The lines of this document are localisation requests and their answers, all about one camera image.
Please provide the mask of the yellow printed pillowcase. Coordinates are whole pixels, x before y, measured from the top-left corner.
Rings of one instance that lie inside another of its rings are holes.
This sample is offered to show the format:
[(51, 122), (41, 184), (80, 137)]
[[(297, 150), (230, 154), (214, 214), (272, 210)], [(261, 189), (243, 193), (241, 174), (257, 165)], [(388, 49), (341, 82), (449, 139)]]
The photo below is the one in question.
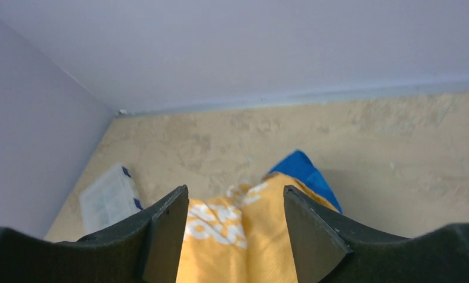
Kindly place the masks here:
[(256, 186), (189, 201), (177, 282), (297, 282), (284, 213), (284, 187), (293, 185), (325, 207), (326, 198), (282, 173)]

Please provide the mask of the blue cloth piece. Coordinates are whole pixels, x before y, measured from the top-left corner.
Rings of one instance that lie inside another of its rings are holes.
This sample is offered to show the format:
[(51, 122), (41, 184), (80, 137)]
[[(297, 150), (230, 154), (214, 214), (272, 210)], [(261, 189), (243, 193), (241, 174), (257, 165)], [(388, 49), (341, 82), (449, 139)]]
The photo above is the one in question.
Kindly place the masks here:
[(295, 150), (286, 156), (268, 171), (268, 174), (272, 173), (282, 173), (301, 181), (315, 194), (328, 201), (339, 213), (343, 213), (325, 178), (303, 151)]

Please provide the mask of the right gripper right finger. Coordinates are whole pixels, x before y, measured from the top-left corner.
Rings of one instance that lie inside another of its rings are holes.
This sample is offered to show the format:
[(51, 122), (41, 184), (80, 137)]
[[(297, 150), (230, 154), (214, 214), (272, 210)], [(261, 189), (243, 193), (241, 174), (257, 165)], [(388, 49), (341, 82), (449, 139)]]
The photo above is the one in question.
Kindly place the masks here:
[(284, 188), (298, 282), (469, 282), (469, 223), (404, 238)]

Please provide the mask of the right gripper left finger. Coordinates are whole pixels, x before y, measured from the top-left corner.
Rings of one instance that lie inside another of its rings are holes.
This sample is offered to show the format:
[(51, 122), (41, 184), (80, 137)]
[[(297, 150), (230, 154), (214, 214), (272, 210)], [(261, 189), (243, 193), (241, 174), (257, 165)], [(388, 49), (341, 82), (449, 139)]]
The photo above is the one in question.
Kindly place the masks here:
[(188, 188), (75, 242), (0, 227), (0, 282), (175, 282)]

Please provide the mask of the clear plastic organizer box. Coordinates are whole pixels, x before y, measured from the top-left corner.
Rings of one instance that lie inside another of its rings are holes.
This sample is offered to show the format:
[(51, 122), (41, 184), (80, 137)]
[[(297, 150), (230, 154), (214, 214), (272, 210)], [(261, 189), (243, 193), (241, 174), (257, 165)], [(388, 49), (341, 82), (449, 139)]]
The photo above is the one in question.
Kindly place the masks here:
[(114, 225), (140, 211), (143, 205), (130, 170), (114, 164), (79, 195), (86, 234)]

